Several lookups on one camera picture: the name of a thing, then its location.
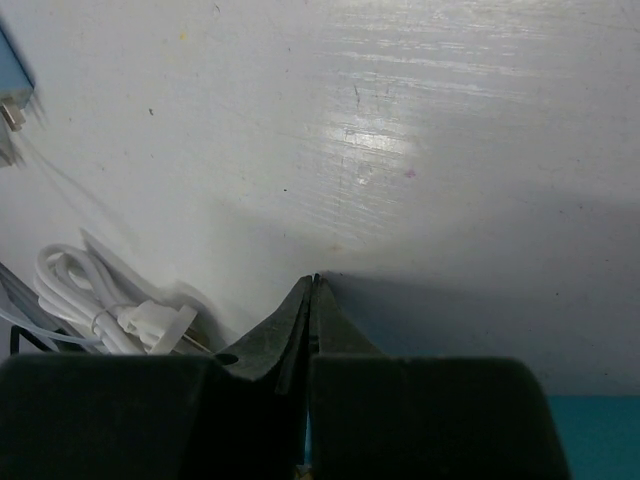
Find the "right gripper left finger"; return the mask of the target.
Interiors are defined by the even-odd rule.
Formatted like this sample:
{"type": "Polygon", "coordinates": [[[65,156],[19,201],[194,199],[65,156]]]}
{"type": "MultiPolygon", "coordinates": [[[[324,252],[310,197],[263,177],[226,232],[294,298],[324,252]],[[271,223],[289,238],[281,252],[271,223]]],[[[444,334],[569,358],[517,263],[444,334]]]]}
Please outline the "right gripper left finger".
{"type": "Polygon", "coordinates": [[[5,479],[290,479],[305,456],[311,280],[215,354],[21,354],[1,366],[5,479]]]}

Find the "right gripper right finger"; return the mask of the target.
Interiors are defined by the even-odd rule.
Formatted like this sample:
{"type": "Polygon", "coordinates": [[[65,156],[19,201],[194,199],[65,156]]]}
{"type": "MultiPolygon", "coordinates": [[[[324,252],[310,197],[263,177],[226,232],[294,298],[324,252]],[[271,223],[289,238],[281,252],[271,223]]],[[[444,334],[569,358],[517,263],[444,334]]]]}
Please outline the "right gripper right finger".
{"type": "Polygon", "coordinates": [[[548,401],[520,361],[382,353],[316,276],[310,302],[317,479],[567,479],[548,401]]]}

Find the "teal power strip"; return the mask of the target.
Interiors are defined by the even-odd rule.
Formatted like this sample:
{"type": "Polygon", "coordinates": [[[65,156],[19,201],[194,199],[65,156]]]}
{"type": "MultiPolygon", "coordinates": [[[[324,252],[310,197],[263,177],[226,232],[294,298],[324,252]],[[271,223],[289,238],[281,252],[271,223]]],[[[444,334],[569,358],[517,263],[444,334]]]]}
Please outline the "teal power strip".
{"type": "Polygon", "coordinates": [[[637,396],[551,396],[550,408],[574,479],[637,479],[637,396]]]}

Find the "light blue USB charger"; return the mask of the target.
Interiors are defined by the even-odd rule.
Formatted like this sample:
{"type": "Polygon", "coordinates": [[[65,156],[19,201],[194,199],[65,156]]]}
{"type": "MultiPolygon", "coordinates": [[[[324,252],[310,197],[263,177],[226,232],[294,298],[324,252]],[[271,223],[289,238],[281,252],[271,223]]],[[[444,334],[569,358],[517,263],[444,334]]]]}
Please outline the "light blue USB charger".
{"type": "Polygon", "coordinates": [[[4,23],[1,23],[1,116],[12,132],[26,123],[23,111],[35,91],[35,82],[4,23]]]}

